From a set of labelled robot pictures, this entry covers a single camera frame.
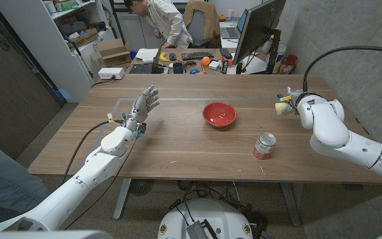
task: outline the white shelf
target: white shelf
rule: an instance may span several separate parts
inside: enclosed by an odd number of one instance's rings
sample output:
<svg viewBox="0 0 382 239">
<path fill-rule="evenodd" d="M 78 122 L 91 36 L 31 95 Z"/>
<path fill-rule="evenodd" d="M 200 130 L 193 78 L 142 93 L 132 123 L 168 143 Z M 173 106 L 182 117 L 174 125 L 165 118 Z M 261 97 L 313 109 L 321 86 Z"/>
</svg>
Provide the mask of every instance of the white shelf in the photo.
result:
<svg viewBox="0 0 382 239">
<path fill-rule="evenodd" d="M 78 5 L 78 7 L 75 8 L 75 9 L 71 9 L 71 10 L 67 10 L 67 11 L 63 11 L 63 12 L 56 12 L 56 13 L 53 13 L 53 14 L 51 15 L 51 18 L 52 18 L 52 20 L 57 19 L 57 18 L 59 18 L 59 17 L 61 17 L 61 16 L 64 16 L 64 15 L 66 15 L 66 14 L 71 13 L 72 11 L 76 11 L 76 10 L 78 10 L 80 7 L 86 6 L 86 5 L 90 4 L 90 3 L 95 3 L 95 0 L 87 1 L 86 3 L 81 3 L 81 4 Z"/>
</svg>

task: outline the mug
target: mug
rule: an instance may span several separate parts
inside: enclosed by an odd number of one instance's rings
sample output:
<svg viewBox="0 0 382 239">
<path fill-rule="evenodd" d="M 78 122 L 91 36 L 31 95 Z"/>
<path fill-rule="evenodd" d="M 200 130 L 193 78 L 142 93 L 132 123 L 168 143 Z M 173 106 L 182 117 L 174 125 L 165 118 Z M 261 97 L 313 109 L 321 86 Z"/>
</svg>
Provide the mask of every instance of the mug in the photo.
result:
<svg viewBox="0 0 382 239">
<path fill-rule="evenodd" d="M 181 62 L 173 63 L 173 73 L 174 74 L 183 74 L 186 73 L 186 69 L 184 68 L 184 65 Z"/>
</svg>

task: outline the cardboard box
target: cardboard box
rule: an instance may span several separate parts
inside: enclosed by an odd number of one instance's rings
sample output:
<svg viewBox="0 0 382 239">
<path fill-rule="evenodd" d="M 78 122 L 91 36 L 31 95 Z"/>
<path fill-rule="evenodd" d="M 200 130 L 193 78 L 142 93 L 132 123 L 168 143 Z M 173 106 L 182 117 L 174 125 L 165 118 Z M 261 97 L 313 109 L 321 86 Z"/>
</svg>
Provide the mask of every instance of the cardboard box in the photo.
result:
<svg viewBox="0 0 382 239">
<path fill-rule="evenodd" d="M 86 33 L 83 35 L 80 35 L 79 37 L 71 39 L 72 42 L 76 43 L 78 46 L 82 46 L 83 44 L 88 44 L 98 38 L 98 32 L 97 29 L 88 29 L 86 30 Z M 71 51 L 74 51 L 74 47 L 70 42 L 67 42 L 67 45 L 69 46 L 69 49 Z"/>
<path fill-rule="evenodd" d="M 97 42 L 99 52 L 91 54 L 92 60 L 103 59 L 105 67 L 117 66 L 131 62 L 129 46 L 131 43 L 127 40 L 123 45 L 122 39 L 104 40 Z"/>
</svg>

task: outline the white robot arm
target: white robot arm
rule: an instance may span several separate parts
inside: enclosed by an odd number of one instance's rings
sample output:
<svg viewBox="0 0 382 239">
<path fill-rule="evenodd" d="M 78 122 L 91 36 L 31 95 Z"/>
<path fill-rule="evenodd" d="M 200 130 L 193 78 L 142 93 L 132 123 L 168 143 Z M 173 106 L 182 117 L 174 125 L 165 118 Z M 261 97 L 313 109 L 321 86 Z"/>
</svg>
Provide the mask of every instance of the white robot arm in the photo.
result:
<svg viewBox="0 0 382 239">
<path fill-rule="evenodd" d="M 34 209 L 0 223 L 2 231 L 53 231 L 71 215 L 88 193 L 116 175 L 131 143 L 140 134 L 139 126 L 159 103 L 158 90 L 151 86 L 135 100 L 122 126 L 105 136 L 101 145 L 86 157 L 84 166 Z"/>
<path fill-rule="evenodd" d="M 360 136 L 344 125 L 344 109 L 338 100 L 319 95 L 289 92 L 290 105 L 276 105 L 279 114 L 297 110 L 305 129 L 313 129 L 310 146 L 315 152 L 355 163 L 382 176 L 382 143 Z"/>
</svg>

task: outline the person's hand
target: person's hand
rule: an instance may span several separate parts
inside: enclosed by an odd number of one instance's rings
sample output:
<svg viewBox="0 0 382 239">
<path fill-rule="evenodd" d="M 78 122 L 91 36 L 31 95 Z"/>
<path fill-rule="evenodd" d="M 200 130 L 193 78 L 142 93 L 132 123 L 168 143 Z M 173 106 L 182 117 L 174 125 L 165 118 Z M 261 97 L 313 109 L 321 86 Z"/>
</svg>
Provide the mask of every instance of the person's hand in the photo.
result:
<svg viewBox="0 0 382 239">
<path fill-rule="evenodd" d="M 154 35 L 156 35 L 156 38 L 158 39 L 162 37 L 162 34 L 159 31 L 155 31 Z"/>
<path fill-rule="evenodd" d="M 164 48 L 168 48 L 168 47 L 170 47 L 170 44 L 169 43 L 164 43 L 163 45 L 162 45 L 162 49 L 164 49 Z"/>
</svg>

